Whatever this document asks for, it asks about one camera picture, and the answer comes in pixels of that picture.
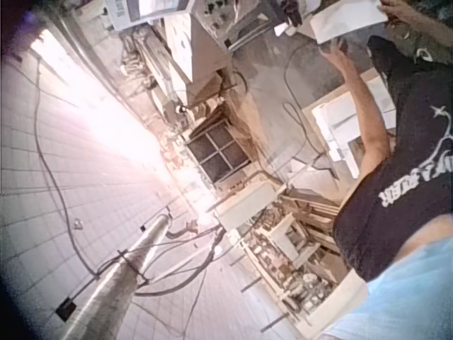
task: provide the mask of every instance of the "machine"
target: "machine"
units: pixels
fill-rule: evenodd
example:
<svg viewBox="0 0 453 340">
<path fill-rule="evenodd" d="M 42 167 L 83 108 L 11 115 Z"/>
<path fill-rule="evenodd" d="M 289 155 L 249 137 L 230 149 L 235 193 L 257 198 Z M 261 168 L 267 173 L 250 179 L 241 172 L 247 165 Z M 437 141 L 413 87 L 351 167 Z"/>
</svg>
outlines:
<svg viewBox="0 0 453 340">
<path fill-rule="evenodd" d="M 190 13 L 195 0 L 105 0 L 116 30 L 173 14 Z"/>
</svg>

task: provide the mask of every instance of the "metal frame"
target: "metal frame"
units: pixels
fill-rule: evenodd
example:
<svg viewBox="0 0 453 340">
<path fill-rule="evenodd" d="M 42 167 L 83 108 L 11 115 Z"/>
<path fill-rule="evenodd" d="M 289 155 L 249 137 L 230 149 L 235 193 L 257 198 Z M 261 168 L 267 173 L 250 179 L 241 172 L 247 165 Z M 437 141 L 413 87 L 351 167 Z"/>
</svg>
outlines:
<svg viewBox="0 0 453 340">
<path fill-rule="evenodd" d="M 235 172 L 241 170 L 242 168 L 244 168 L 247 164 L 250 164 L 251 163 L 251 160 L 248 158 L 248 155 L 247 153 L 244 152 L 244 150 L 242 149 L 241 145 L 234 139 L 233 136 L 231 136 L 232 140 L 228 143 L 226 143 L 223 147 L 218 147 L 217 144 L 215 143 L 215 141 L 211 138 L 211 136 L 209 136 L 209 132 L 211 130 L 213 130 L 215 127 L 217 127 L 218 125 L 221 125 L 221 124 L 226 124 L 226 119 L 222 119 L 220 120 L 219 122 L 215 123 L 214 125 L 208 127 L 203 133 L 200 133 L 196 138 L 192 139 L 191 141 L 189 142 L 186 142 L 185 145 L 186 147 L 188 148 L 189 152 L 190 152 L 190 155 L 192 156 L 192 158 L 195 160 L 195 162 L 198 164 L 198 166 L 200 167 L 201 171 L 206 175 L 207 178 L 210 179 L 210 181 L 212 183 L 218 183 L 218 182 L 221 182 L 223 181 L 224 179 L 230 177 L 232 174 L 234 174 Z M 208 157 L 204 158 L 203 160 L 199 161 L 198 159 L 195 158 L 195 156 L 193 155 L 192 151 L 190 150 L 190 148 L 188 147 L 188 145 L 191 143 L 191 142 L 194 142 L 196 141 L 197 139 L 201 138 L 202 136 L 206 136 L 206 138 L 210 141 L 210 143 L 212 144 L 212 146 L 214 146 L 215 148 L 215 151 L 213 153 L 211 153 Z M 239 164 L 238 166 L 234 167 L 231 165 L 231 163 L 229 162 L 229 160 L 225 157 L 225 155 L 222 153 L 223 150 L 225 150 L 227 147 L 229 147 L 230 145 L 233 145 L 233 143 L 236 143 L 238 145 L 238 147 L 242 150 L 242 152 L 247 156 L 247 160 L 242 162 L 241 164 Z M 216 156 L 217 154 L 220 154 L 220 156 L 222 157 L 222 159 L 225 161 L 226 165 L 228 165 L 228 167 L 230 168 L 230 171 L 228 171 L 225 175 L 223 175 L 221 178 L 217 179 L 216 181 L 213 181 L 206 173 L 206 171 L 203 169 L 202 165 L 209 161 L 212 157 Z"/>
</svg>

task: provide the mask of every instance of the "window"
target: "window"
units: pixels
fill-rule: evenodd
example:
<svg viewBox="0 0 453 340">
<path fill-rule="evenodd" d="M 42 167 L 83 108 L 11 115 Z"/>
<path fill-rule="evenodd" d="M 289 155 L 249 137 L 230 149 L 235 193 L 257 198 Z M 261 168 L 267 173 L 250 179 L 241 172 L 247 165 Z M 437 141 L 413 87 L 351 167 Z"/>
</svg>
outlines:
<svg viewBox="0 0 453 340">
<path fill-rule="evenodd" d="M 224 120 L 213 125 L 187 146 L 209 179 L 216 183 L 250 163 Z"/>
</svg>

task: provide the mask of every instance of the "hand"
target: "hand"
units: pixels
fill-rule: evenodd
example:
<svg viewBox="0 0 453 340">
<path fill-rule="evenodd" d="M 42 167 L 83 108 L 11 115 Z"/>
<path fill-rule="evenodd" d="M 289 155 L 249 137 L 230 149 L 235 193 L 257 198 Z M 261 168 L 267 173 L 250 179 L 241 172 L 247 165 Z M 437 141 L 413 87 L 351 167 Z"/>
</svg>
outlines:
<svg viewBox="0 0 453 340">
<path fill-rule="evenodd" d="M 347 78 L 351 75 L 357 75 L 352 60 L 347 56 L 348 46 L 342 38 L 334 38 L 329 42 L 329 46 L 319 48 L 319 52 L 341 72 L 343 77 Z"/>
<path fill-rule="evenodd" d="M 417 26 L 417 23 L 423 17 L 403 0 L 381 0 L 381 2 L 382 5 L 377 8 L 385 13 L 390 21 L 397 18 L 411 26 Z"/>
</svg>

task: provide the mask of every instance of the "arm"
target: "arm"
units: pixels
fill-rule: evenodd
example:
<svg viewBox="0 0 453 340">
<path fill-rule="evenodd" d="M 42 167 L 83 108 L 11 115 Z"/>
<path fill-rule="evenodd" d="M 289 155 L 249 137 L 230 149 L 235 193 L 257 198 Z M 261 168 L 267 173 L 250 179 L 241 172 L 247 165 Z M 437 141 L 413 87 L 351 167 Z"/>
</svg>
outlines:
<svg viewBox="0 0 453 340">
<path fill-rule="evenodd" d="M 389 137 L 386 133 L 384 119 L 366 83 L 362 80 L 352 60 L 332 42 L 330 52 L 321 54 L 343 75 L 346 86 L 354 100 L 362 135 L 365 155 L 360 165 L 360 182 L 390 155 Z"/>
<path fill-rule="evenodd" d="M 420 33 L 428 34 L 438 43 L 453 47 L 453 30 L 409 6 L 403 0 L 381 0 L 379 10 L 390 17 L 396 17 Z"/>
</svg>

